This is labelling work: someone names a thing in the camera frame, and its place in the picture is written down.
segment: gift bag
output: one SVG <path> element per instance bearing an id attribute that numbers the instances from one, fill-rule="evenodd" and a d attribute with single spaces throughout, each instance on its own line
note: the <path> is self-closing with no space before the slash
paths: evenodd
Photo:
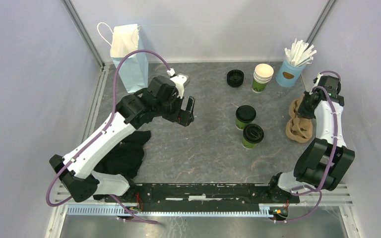
<path id="1" fill-rule="evenodd" d="M 100 33 L 99 25 L 105 24 L 112 32 L 112 43 L 108 42 Z M 112 30 L 109 25 L 100 22 L 97 25 L 97 31 L 100 36 L 110 45 L 110 57 L 116 67 L 121 60 L 130 52 L 144 49 L 142 40 L 139 37 L 138 24 L 116 26 Z M 122 64 L 119 70 L 119 76 L 122 79 L 128 93 L 134 93 L 139 89 L 148 87 L 148 60 L 143 53 L 130 56 Z"/>

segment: black fabric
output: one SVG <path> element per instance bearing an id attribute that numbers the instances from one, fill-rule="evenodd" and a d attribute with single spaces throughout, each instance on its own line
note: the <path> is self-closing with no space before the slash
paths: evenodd
<path id="1" fill-rule="evenodd" d="M 131 180 L 138 174 L 139 167 L 144 157 L 144 144 L 151 138 L 150 131 L 135 131 L 117 144 L 96 165 L 94 171 L 110 175 L 123 175 Z M 94 195 L 95 200 L 104 198 L 105 195 Z"/>

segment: black lid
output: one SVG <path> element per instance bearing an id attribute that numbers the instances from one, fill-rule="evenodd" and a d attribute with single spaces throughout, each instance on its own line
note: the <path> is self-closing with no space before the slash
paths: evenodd
<path id="1" fill-rule="evenodd" d="M 237 88 L 243 84 L 244 78 L 245 75 L 241 70 L 238 69 L 233 69 L 227 73 L 227 83 L 234 88 Z"/>
<path id="2" fill-rule="evenodd" d="M 256 117 L 255 108 L 249 105 L 240 106 L 236 110 L 236 117 L 239 119 L 239 121 L 244 123 L 252 122 Z"/>
<path id="3" fill-rule="evenodd" d="M 259 143 L 263 140 L 263 130 L 256 124 L 249 124 L 243 130 L 243 137 L 250 143 Z"/>

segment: blue container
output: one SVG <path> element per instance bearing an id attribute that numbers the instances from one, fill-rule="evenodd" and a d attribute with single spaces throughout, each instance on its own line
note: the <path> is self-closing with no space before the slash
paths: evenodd
<path id="1" fill-rule="evenodd" d="M 283 87 L 293 87 L 305 67 L 306 64 L 302 67 L 295 67 L 288 63 L 287 60 L 284 60 L 275 80 Z"/>

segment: wall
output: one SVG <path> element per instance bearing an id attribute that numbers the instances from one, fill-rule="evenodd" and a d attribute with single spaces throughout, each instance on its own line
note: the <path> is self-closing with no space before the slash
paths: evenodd
<path id="1" fill-rule="evenodd" d="M 59 0 L 0 0 L 0 238 L 43 237 L 49 159 L 79 144 L 99 67 Z"/>
<path id="2" fill-rule="evenodd" d="M 282 60 L 305 39 L 326 0 L 72 0 L 103 61 L 96 26 L 141 25 L 144 46 L 169 61 Z M 111 33 L 100 25 L 109 42 Z"/>
<path id="3" fill-rule="evenodd" d="M 381 237 L 381 1 L 338 1 L 314 45 L 304 78 L 341 74 L 343 134 L 356 152 L 345 180 L 364 237 Z"/>

